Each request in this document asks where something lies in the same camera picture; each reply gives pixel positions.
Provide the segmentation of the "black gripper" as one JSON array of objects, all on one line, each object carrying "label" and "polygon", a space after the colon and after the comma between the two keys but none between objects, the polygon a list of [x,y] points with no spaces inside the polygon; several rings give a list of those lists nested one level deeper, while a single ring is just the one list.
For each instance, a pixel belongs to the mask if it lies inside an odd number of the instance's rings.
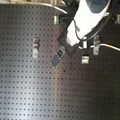
[{"label": "black gripper", "polygon": [[73,55],[76,50],[79,48],[78,44],[75,44],[74,46],[70,45],[70,40],[67,38],[67,30],[64,29],[60,35],[57,38],[58,42],[62,45],[60,48],[58,48],[57,52],[55,53],[51,64],[56,67],[60,61],[60,59],[63,57],[64,53]]}]

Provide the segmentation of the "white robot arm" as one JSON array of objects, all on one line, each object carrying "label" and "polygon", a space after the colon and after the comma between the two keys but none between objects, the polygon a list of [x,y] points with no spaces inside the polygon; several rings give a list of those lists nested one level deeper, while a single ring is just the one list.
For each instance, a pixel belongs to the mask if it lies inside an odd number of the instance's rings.
[{"label": "white robot arm", "polygon": [[111,0],[80,0],[74,16],[55,16],[55,24],[69,22],[66,32],[67,41],[71,46],[82,45],[84,51],[88,49],[87,35],[103,19]]}]

